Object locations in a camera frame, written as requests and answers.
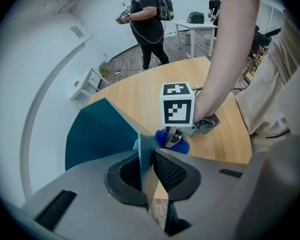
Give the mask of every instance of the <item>green bag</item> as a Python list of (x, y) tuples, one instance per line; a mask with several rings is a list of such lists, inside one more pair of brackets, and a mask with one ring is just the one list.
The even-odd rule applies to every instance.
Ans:
[(204, 24), (205, 23), (205, 15), (200, 11), (193, 11), (190, 13), (187, 21), (192, 24)]

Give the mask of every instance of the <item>man in black cap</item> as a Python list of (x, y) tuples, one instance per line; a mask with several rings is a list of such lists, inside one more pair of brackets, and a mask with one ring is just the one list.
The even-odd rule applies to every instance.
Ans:
[[(218, 26), (220, 6), (221, 6), (220, 0), (210, 0), (209, 1), (210, 14), (212, 17), (215, 18), (215, 21), (213, 22), (213, 25), (215, 25), (215, 26)], [(216, 28), (215, 32), (214, 32), (214, 40), (217, 39), (217, 32), (218, 32), (218, 29)]]

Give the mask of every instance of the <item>white stool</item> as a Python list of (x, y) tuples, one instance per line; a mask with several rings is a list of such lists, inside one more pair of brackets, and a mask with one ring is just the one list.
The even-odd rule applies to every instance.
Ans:
[[(91, 95), (96, 93), (96, 91), (99, 91), (99, 81), (96, 79), (101, 79), (108, 86), (110, 85), (110, 83), (98, 71), (94, 71), (94, 68), (92, 67), (83, 74), (80, 81), (76, 82), (73, 89), (73, 95), (71, 96), (70, 100), (73, 101), (79, 94), (84, 94), (90, 97)], [(93, 93), (90, 93), (86, 90), (88, 85), (94, 88)]]

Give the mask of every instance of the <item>handheld controller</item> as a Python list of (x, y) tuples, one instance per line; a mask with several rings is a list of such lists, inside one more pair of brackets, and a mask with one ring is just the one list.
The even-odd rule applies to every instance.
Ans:
[(115, 18), (115, 21), (118, 23), (118, 24), (120, 24), (120, 25), (122, 25), (123, 24), (123, 22), (121, 21), (121, 17), (128, 17), (130, 15), (130, 11), (128, 10), (128, 9), (125, 9), (120, 15), (119, 15), (119, 17), (116, 17)]
[(215, 22), (216, 20), (217, 20), (217, 17), (214, 16), (214, 15), (212, 15), (210, 21), (213, 23), (213, 22)]
[(190, 138), (196, 134), (205, 135), (219, 123), (216, 115), (193, 124), (195, 112), (195, 94), (187, 82), (164, 83), (160, 92), (160, 110), (162, 125), (168, 132), (165, 147), (171, 148), (184, 135)]

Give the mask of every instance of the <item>human arm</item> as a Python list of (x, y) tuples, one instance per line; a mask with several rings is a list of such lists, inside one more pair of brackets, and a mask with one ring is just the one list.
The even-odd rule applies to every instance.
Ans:
[(211, 1), (209, 1), (209, 10), (210, 10), (210, 15), (212, 15), (214, 13)]
[(222, 0), (218, 41), (202, 91), (195, 99), (194, 123), (212, 116), (244, 67), (254, 38), (260, 0)]
[(218, 9), (218, 11), (217, 11), (216, 14), (215, 14), (215, 18), (218, 18), (218, 16), (219, 16), (219, 13), (220, 13), (220, 7), (221, 7), (221, 1), (219, 1), (218, 4), (217, 4), (217, 9)]
[(129, 18), (131, 21), (144, 21), (157, 15), (157, 7), (149, 6), (142, 8), (142, 11), (132, 13)]
[(213, 13), (214, 13), (214, 10), (210, 10), (210, 13), (208, 14), (208, 18), (211, 18)]

